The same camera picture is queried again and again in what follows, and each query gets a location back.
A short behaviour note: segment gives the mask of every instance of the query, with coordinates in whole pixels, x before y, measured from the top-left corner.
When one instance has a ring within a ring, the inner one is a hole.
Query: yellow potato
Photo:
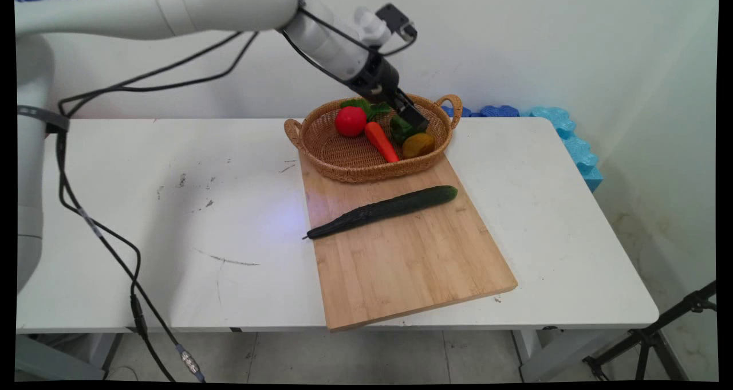
[[[435,149],[435,139],[432,135],[420,132],[405,140],[403,144],[403,159],[427,155]]]

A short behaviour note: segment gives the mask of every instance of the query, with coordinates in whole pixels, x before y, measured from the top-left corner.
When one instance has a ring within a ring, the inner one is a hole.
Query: basket handle
[[[305,149],[303,148],[303,144],[301,144],[301,138],[298,136],[300,129],[301,123],[295,121],[295,119],[288,119],[288,121],[285,121],[285,135],[287,135],[290,142],[292,142],[298,150],[304,151]]]
[[[460,116],[463,113],[463,103],[460,102],[458,95],[453,95],[452,93],[445,95],[445,97],[440,98],[440,100],[435,101],[435,103],[440,106],[440,104],[445,101],[450,101],[451,106],[453,106],[453,122],[451,122],[451,128],[455,129],[458,125],[458,121],[460,121]]]

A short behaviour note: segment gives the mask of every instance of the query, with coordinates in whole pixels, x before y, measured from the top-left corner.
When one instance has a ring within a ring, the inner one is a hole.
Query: tripod
[[[608,349],[605,353],[598,356],[596,359],[593,357],[586,357],[583,362],[588,364],[593,372],[593,375],[598,380],[608,380],[608,377],[603,373],[601,369],[603,364],[608,363],[612,359],[615,359],[622,353],[625,353],[635,345],[641,344],[641,351],[639,351],[639,363],[636,365],[636,380],[643,380],[644,373],[647,371],[647,359],[649,358],[649,348],[654,348],[655,353],[659,356],[662,365],[664,366],[667,375],[671,380],[685,380],[680,369],[675,364],[675,359],[671,355],[665,343],[662,341],[662,336],[659,330],[665,327],[670,322],[675,321],[681,316],[688,312],[701,313],[705,309],[712,309],[712,311],[718,312],[717,304],[711,303],[708,299],[716,293],[715,289],[716,281],[712,281],[709,285],[698,291],[689,293],[683,298],[680,303],[675,304],[672,308],[663,312],[659,316],[659,320],[653,322],[646,328],[629,330],[629,336],[624,338],[620,343]]]

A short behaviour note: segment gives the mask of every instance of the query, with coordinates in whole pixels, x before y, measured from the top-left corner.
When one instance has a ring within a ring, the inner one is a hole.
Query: floor
[[[438,384],[521,382],[510,332],[179,333],[210,383]],[[175,379],[195,381],[167,336],[152,345]],[[551,340],[548,335],[540,340]],[[638,348],[604,366],[633,380]],[[139,336],[125,334],[108,380],[165,380]],[[595,380],[578,363],[550,381]],[[668,380],[650,352],[647,380]]]

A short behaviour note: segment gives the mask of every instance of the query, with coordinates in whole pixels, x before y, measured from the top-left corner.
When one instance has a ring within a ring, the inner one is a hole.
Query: fake vegetable
[[[435,149],[435,139],[432,135],[424,132],[414,134],[405,140],[403,144],[403,158],[406,160],[426,155]]]
[[[379,124],[374,121],[366,124],[366,127],[364,127],[364,135],[366,135],[372,145],[377,147],[379,153],[382,154],[388,163],[396,163],[400,160],[400,158],[397,157],[395,149],[392,148],[392,144],[390,144],[387,139],[387,135],[384,134],[384,131]]]
[[[377,117],[384,115],[392,111],[392,108],[387,103],[370,104],[367,100],[362,98],[356,98],[355,100],[348,100],[341,103],[341,108],[357,107],[364,110],[366,113],[366,121],[377,121]]]
[[[425,132],[425,130],[419,130],[416,127],[411,126],[397,114],[390,119],[389,130],[392,132],[392,139],[400,145],[404,144],[405,140],[414,134]]]
[[[339,134],[345,137],[356,137],[367,125],[367,114],[358,107],[345,107],[338,110],[333,124]]]
[[[416,212],[427,207],[443,204],[453,200],[458,194],[458,190],[453,186],[437,186],[424,190],[409,192],[404,196],[398,196],[393,199],[381,200],[374,204],[364,205],[355,210],[351,210],[346,214],[338,217],[330,223],[316,227],[303,239],[321,238],[327,235],[340,233],[348,229],[352,229],[364,224],[373,223],[383,218],[396,217],[411,212]]]

